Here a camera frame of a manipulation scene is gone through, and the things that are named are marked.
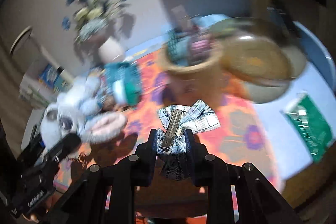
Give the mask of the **white plush rabbit toy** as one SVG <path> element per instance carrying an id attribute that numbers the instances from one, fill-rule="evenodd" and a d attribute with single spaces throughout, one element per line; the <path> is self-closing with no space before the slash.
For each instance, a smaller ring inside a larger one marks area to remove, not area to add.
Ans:
<path id="1" fill-rule="evenodd" d="M 82 143 L 100 144 L 120 135 L 127 117 L 120 112 L 102 112 L 98 76 L 78 77 L 72 88 L 59 93 L 45 109 L 41 121 L 42 141 L 51 150 L 63 137 L 76 134 Z"/>

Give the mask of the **white tape roll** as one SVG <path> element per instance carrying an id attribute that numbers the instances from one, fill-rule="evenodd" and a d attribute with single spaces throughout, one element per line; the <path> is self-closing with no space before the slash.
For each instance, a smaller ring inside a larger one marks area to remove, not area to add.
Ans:
<path id="1" fill-rule="evenodd" d="M 126 105 L 127 97 L 123 80 L 115 81 L 112 85 L 112 89 L 116 103 L 119 105 Z"/>

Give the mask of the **white ribbed vase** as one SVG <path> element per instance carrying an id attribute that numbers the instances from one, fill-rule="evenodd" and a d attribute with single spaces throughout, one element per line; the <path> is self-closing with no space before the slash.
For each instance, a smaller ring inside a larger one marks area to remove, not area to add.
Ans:
<path id="1" fill-rule="evenodd" d="M 103 64 L 117 63 L 125 59 L 125 51 L 122 45 L 110 36 L 98 49 L 98 56 Z"/>

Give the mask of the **teal towel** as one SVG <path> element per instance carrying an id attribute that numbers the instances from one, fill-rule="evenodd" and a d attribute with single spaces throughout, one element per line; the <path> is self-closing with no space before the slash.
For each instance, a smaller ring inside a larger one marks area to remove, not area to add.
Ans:
<path id="1" fill-rule="evenodd" d="M 113 96 L 112 85 L 117 80 L 123 80 L 127 104 L 121 106 L 136 106 L 142 96 L 142 80 L 136 62 L 119 62 L 104 65 L 104 80 L 106 94 Z"/>

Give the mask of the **blue book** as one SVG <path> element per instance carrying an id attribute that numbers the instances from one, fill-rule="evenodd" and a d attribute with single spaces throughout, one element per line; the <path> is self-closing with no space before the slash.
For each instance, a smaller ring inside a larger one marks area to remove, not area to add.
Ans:
<path id="1" fill-rule="evenodd" d="M 46 65 L 39 75 L 38 81 L 51 89 L 54 93 L 68 90 L 68 83 L 60 76 L 60 73 L 50 64 Z"/>

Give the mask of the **blue plaid bow hairclip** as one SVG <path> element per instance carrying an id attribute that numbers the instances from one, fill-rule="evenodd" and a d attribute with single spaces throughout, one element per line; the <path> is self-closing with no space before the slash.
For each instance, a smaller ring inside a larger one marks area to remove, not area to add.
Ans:
<path id="1" fill-rule="evenodd" d="M 221 126 L 212 108 L 202 100 L 192 106 L 170 105 L 157 110 L 163 129 L 157 129 L 157 155 L 164 162 L 161 175 L 181 181 L 189 178 L 187 130 L 193 134 L 215 130 Z"/>

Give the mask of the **brown pen holder pot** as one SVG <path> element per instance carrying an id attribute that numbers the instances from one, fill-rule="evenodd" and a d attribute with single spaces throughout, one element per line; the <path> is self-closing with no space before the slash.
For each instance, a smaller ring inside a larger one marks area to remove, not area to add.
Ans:
<path id="1" fill-rule="evenodd" d="M 223 47 L 208 30 L 170 30 L 157 62 L 167 74 L 168 87 L 179 105 L 202 100 L 211 108 L 221 105 Z"/>

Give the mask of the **amber ribbed glass bowl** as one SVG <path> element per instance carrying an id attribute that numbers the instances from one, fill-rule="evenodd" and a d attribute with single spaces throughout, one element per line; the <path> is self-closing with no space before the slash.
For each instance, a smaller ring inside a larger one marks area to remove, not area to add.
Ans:
<path id="1" fill-rule="evenodd" d="M 229 18 L 213 24 L 209 31 L 223 47 L 223 68 L 242 80 L 247 98 L 254 103 L 281 97 L 306 67 L 299 38 L 271 22 Z"/>

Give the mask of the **green foil packet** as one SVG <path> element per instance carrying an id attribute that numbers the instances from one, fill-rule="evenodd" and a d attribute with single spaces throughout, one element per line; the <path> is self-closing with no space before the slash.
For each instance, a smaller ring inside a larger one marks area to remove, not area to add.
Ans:
<path id="1" fill-rule="evenodd" d="M 281 113 L 295 128 L 314 162 L 322 160 L 335 138 L 327 120 L 306 92 L 291 100 Z"/>

